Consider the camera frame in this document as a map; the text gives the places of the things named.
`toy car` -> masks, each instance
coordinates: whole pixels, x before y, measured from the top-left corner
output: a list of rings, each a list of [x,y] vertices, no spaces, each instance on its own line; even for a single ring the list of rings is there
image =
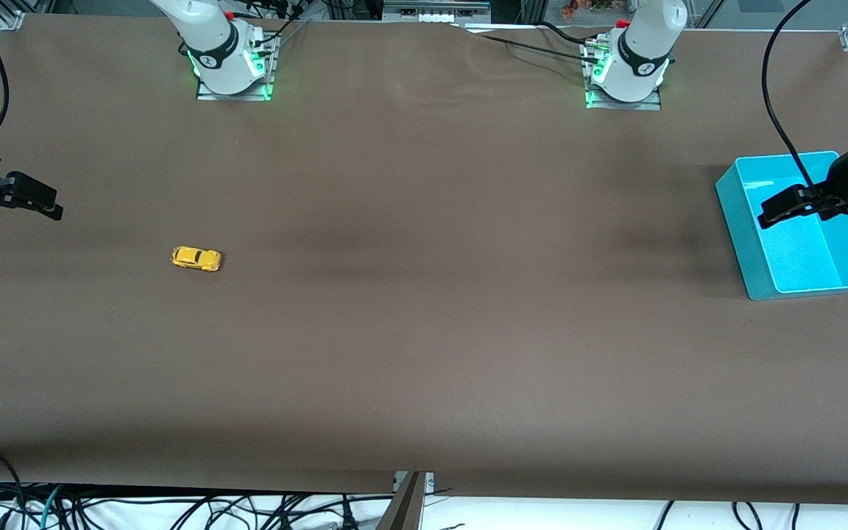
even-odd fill
[[[191,246],[178,246],[172,250],[172,265],[215,272],[222,265],[222,253]]]

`teal cable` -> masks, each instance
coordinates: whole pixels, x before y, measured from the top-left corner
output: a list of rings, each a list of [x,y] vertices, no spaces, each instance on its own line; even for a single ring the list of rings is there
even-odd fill
[[[51,494],[48,495],[48,500],[44,501],[44,509],[41,510],[41,526],[38,527],[40,530],[44,530],[48,527],[48,512],[51,511],[51,504],[54,503],[54,497],[57,497],[57,491],[61,489],[63,484],[58,484],[51,490]]]

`brown table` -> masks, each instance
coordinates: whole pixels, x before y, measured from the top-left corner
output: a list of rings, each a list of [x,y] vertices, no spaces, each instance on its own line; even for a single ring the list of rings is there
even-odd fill
[[[165,19],[28,17],[0,172],[66,213],[1,216],[0,451],[33,481],[848,502],[848,295],[749,301],[713,190],[783,150],[766,39],[683,34],[663,110],[623,112],[455,27],[310,24],[232,104],[192,99]],[[773,68],[798,147],[848,149],[835,34]]]

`white floor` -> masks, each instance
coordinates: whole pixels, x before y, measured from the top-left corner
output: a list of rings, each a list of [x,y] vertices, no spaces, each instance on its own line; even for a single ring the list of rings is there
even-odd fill
[[[320,504],[336,502],[339,496],[316,496],[302,504],[308,509]],[[257,497],[257,509],[269,510],[276,507],[279,497]],[[504,499],[478,497],[433,497],[428,498],[424,509],[421,530],[444,530],[463,523],[462,530],[655,530],[660,511],[665,503],[659,501],[585,501],[549,499]],[[165,530],[185,511],[190,504],[154,504],[154,506],[132,506],[132,504],[104,503],[92,507],[88,514],[105,530]],[[387,501],[355,502],[353,514],[363,521],[380,517]],[[791,505],[755,503],[763,523],[763,530],[789,530],[791,527]],[[0,507],[0,516],[4,513]],[[245,517],[255,528],[253,516],[242,511],[236,515]],[[751,516],[743,511],[745,519],[754,528]],[[185,525],[185,530],[202,530],[209,517],[207,509],[198,510]],[[263,524],[265,517],[259,517]],[[340,517],[319,514],[304,517],[295,524],[296,530],[317,529],[323,523],[336,521]],[[13,517],[9,530],[20,527],[20,518]],[[848,506],[818,506],[804,504],[800,511],[799,530],[848,529]],[[731,513],[730,503],[676,502],[667,517],[663,530],[723,529],[741,530]],[[221,517],[212,530],[246,530],[241,520]]]

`turquoise container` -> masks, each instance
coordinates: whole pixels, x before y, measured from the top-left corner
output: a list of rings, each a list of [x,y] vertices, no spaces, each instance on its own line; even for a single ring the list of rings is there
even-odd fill
[[[814,182],[827,178],[837,157],[832,151],[801,154]],[[798,217],[767,230],[757,224],[764,200],[804,183],[790,155],[773,155],[735,160],[715,185],[752,300],[848,292],[848,215],[827,222]]]

